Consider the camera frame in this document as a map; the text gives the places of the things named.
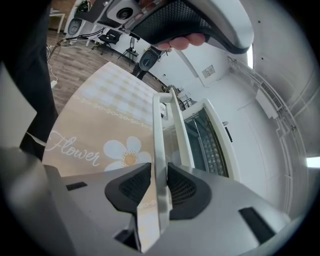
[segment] black slot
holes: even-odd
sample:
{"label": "black slot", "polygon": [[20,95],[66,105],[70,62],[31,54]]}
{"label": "black slot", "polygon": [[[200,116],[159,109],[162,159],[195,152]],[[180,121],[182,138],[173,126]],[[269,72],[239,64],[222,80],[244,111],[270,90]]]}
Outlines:
{"label": "black slot", "polygon": [[124,229],[119,234],[117,234],[114,239],[138,251],[135,233],[133,230]]}
{"label": "black slot", "polygon": [[71,191],[71,190],[80,189],[80,188],[83,188],[83,187],[86,187],[86,186],[88,186],[88,185],[86,183],[84,183],[83,181],[81,181],[81,182],[77,182],[77,183],[66,185],[66,189],[68,191]]}
{"label": "black slot", "polygon": [[227,128],[227,127],[224,127],[224,128],[225,128],[225,130],[226,130],[226,133],[227,133],[228,136],[229,136],[230,141],[233,142],[228,128]]}
{"label": "black slot", "polygon": [[268,241],[276,234],[252,207],[243,208],[239,210],[239,213],[260,244]]}

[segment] black rubber pad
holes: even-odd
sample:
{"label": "black rubber pad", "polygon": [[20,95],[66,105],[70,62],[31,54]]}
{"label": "black rubber pad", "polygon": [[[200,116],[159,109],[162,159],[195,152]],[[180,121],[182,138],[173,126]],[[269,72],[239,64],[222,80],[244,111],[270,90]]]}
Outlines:
{"label": "black rubber pad", "polygon": [[138,245],[133,230],[124,229],[119,234],[117,234],[114,239],[138,251]]}
{"label": "black rubber pad", "polygon": [[260,244],[276,234],[254,208],[243,208],[239,210],[239,213]]}
{"label": "black rubber pad", "polygon": [[210,203],[212,192],[203,180],[168,164],[167,184],[171,192],[170,220],[193,219]]}
{"label": "black rubber pad", "polygon": [[80,188],[83,188],[83,187],[86,187],[86,186],[88,186],[88,185],[86,183],[84,183],[84,182],[77,182],[77,183],[66,185],[66,189],[68,191],[71,191],[71,190],[80,189]]}
{"label": "black rubber pad", "polygon": [[104,189],[106,198],[121,212],[137,216],[137,207],[150,186],[151,163],[110,181]]}

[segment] office chair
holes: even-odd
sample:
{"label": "office chair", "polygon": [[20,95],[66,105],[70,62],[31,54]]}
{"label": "office chair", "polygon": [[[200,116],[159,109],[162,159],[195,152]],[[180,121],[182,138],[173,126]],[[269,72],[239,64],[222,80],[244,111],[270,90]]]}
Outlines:
{"label": "office chair", "polygon": [[108,48],[107,46],[109,46],[112,49],[110,44],[115,45],[117,42],[119,42],[120,36],[121,33],[110,29],[106,34],[102,34],[101,36],[99,36],[99,39],[104,43],[102,45],[93,46],[91,50],[93,50],[94,48],[102,48],[102,52],[100,53],[100,55],[103,55],[104,50]]}

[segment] white desk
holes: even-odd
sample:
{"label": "white desk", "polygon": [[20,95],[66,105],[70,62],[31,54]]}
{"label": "white desk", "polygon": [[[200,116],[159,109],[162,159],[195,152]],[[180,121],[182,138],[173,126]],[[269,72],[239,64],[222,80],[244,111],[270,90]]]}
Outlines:
{"label": "white desk", "polygon": [[62,22],[64,21],[64,18],[65,18],[65,13],[62,13],[62,12],[56,12],[56,13],[50,13],[50,17],[59,17],[60,16],[60,23],[59,23],[59,27],[58,27],[58,31],[57,33],[59,34],[60,33],[60,30],[61,30],[61,26],[62,26]]}

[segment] white panel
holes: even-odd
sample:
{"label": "white panel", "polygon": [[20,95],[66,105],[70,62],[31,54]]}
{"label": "white panel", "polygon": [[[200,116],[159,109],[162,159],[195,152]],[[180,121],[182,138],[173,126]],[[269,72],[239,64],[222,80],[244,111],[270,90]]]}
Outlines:
{"label": "white panel", "polygon": [[246,119],[246,113],[240,110],[228,121],[228,130],[233,140],[232,146],[238,162],[241,181],[249,189],[266,199],[264,160],[257,139]]}
{"label": "white panel", "polygon": [[295,116],[307,157],[320,156],[320,92]]}
{"label": "white panel", "polygon": [[284,175],[273,177],[267,180],[266,186],[269,203],[283,211],[286,194],[286,177]]}
{"label": "white panel", "polygon": [[264,111],[257,102],[253,102],[244,108],[246,118],[255,134],[259,149],[266,168],[266,179],[271,179],[278,175],[284,175],[285,161],[277,136],[278,125],[275,120],[267,119]]}
{"label": "white panel", "polygon": [[259,102],[268,118],[272,117],[275,119],[278,117],[278,113],[274,106],[261,89],[258,90],[255,99]]}

